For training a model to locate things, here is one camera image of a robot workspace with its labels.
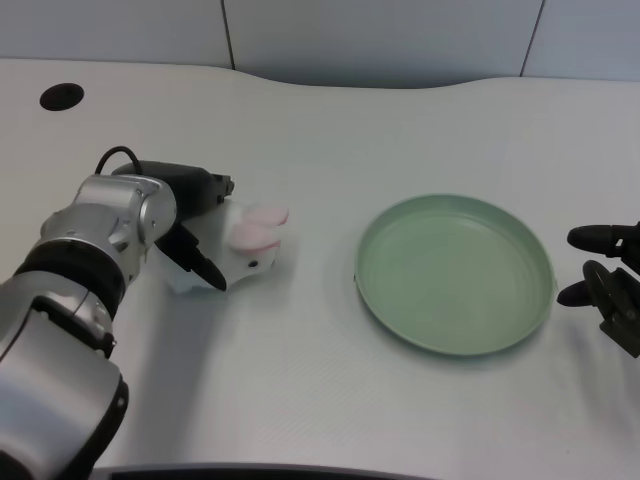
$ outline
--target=pink toy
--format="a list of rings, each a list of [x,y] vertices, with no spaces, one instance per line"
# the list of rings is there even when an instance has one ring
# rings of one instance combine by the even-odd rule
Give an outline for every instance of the pink toy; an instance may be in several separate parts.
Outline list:
[[[198,249],[220,270],[227,288],[238,280],[262,273],[271,268],[280,247],[278,226],[286,223],[286,208],[252,205],[245,207],[226,200],[218,208],[184,222],[200,243]],[[153,255],[162,274],[176,293],[211,285],[193,272],[176,265],[156,247]]]

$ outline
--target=wall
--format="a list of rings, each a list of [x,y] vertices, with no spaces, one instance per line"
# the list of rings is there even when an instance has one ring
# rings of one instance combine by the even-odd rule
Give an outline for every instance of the wall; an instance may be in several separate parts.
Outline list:
[[[640,80],[638,24],[638,0],[0,0],[0,57],[366,87]]]

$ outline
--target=table surface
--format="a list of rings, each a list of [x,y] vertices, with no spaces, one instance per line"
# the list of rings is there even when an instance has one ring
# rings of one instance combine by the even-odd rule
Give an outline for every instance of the table surface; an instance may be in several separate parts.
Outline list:
[[[353,256],[389,205],[450,192],[523,219],[558,284],[579,280],[590,255],[565,243],[567,231],[638,221],[640,84],[345,89],[207,67],[19,60],[0,61],[0,80],[5,278],[114,145],[229,174],[238,201],[291,207],[267,276],[180,297],[150,265],[127,292],[112,358],[131,404],[99,465],[637,478],[640,363],[599,331],[595,309],[556,305],[500,355],[435,356],[366,313]],[[61,82],[82,85],[85,99],[41,109],[40,94]]]

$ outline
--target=plate rim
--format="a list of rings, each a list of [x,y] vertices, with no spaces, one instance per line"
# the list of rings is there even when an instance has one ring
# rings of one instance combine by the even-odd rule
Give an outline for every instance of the plate rim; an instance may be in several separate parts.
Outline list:
[[[542,253],[544,254],[544,258],[546,260],[547,266],[549,268],[549,273],[550,273],[550,280],[551,280],[551,291],[549,293],[549,298],[547,300],[547,304],[545,306],[545,309],[543,311],[543,313],[540,315],[540,318],[536,319],[536,321],[534,322],[534,324],[525,331],[525,333],[518,338],[517,340],[514,340],[513,342],[509,343],[508,345],[504,345],[498,349],[490,349],[490,350],[482,350],[482,351],[477,351],[477,352],[471,352],[471,353],[458,353],[458,352],[450,352],[447,350],[442,350],[440,348],[437,347],[433,347],[433,346],[429,346],[429,345],[424,345],[422,343],[418,343],[415,340],[412,340],[411,338],[408,338],[406,335],[398,332],[397,330],[395,330],[392,326],[390,326],[387,322],[385,322],[385,320],[383,319],[383,317],[377,313],[375,311],[375,309],[372,307],[371,302],[369,301],[369,299],[367,298],[367,295],[365,293],[365,290],[362,287],[362,282],[360,279],[360,269],[359,269],[359,264],[360,264],[360,257],[362,255],[362,247],[363,247],[363,243],[365,241],[365,239],[368,236],[368,233],[370,232],[370,230],[372,229],[372,227],[375,225],[375,223],[385,214],[387,214],[389,211],[393,210],[394,208],[397,208],[401,205],[404,205],[405,203],[409,203],[412,201],[416,201],[416,200],[421,200],[421,199],[425,199],[425,198],[434,198],[434,197],[445,197],[445,198],[456,198],[456,199],[463,199],[463,200],[472,200],[474,202],[479,202],[479,203],[483,203],[485,205],[488,205],[492,208],[495,208],[501,212],[506,213],[507,215],[509,215],[510,217],[512,217],[514,220],[516,220],[520,225],[522,225],[526,231],[529,232],[529,234],[531,234],[531,236],[533,237],[533,239],[536,241],[536,243],[538,244],[538,246],[540,247]],[[555,294],[557,293],[557,289],[558,289],[558,283],[556,281],[556,275],[555,275],[555,271],[553,269],[553,263],[551,262],[551,257],[549,255],[549,252],[547,251],[546,247],[544,246],[544,243],[542,243],[542,241],[540,240],[540,238],[538,238],[538,236],[535,234],[535,232],[529,228],[529,226],[524,223],[518,216],[514,215],[513,213],[511,213],[509,210],[506,210],[502,207],[499,207],[491,202],[487,202],[485,200],[481,200],[479,198],[475,198],[475,197],[471,197],[468,195],[460,195],[460,194],[455,194],[455,193],[430,193],[430,194],[425,194],[425,195],[416,195],[413,197],[408,197],[405,198],[404,200],[400,200],[399,202],[394,203],[393,205],[391,205],[390,207],[384,209],[382,212],[380,212],[378,215],[376,215],[366,226],[366,228],[364,229],[362,235],[360,236],[360,240],[358,241],[358,246],[356,248],[356,255],[355,255],[355,268],[354,268],[354,278],[355,278],[355,282],[356,282],[356,286],[358,288],[358,294],[360,295],[360,297],[362,298],[362,300],[364,301],[365,305],[367,306],[367,309],[371,312],[371,314],[376,317],[376,320],[378,322],[380,322],[385,328],[387,328],[389,331],[391,331],[394,335],[397,335],[398,337],[402,338],[404,341],[409,342],[412,345],[415,345],[417,347],[420,347],[422,349],[428,350],[430,352],[435,352],[435,353],[439,353],[442,355],[449,355],[449,356],[455,356],[455,357],[473,357],[473,356],[480,356],[480,355],[489,355],[489,354],[494,354],[494,353],[498,353],[501,352],[503,350],[506,350],[508,348],[511,348],[517,344],[519,344],[520,342],[522,342],[523,340],[525,340],[526,338],[529,338],[529,336],[531,334],[533,334],[536,330],[538,330],[550,317],[551,315],[551,309],[553,307],[553,302],[555,299]]]

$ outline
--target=green plate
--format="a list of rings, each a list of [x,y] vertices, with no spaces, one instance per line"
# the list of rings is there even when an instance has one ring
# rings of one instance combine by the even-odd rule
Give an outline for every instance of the green plate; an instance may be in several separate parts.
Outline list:
[[[498,207],[456,195],[412,198],[376,218],[356,257],[373,314],[420,347],[453,355],[507,348],[549,316],[551,262]]]

